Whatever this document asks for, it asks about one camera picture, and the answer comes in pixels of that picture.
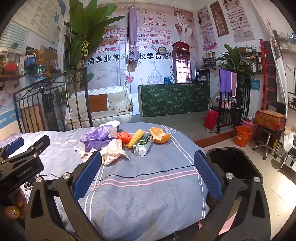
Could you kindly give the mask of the left hand with gold nails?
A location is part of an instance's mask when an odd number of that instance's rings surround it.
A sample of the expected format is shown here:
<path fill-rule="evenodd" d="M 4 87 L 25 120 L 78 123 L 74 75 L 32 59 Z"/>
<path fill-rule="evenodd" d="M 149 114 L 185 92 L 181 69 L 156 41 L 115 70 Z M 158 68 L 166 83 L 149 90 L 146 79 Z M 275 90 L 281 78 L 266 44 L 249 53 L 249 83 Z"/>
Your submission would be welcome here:
<path fill-rule="evenodd" d="M 28 202 L 21 188 L 19 188 L 16 193 L 16 205 L 4 206 L 4 213 L 6 217 L 10 220 L 15 220 L 18 218 L 20 218 L 21 220 L 25 220 L 27 215 Z"/>

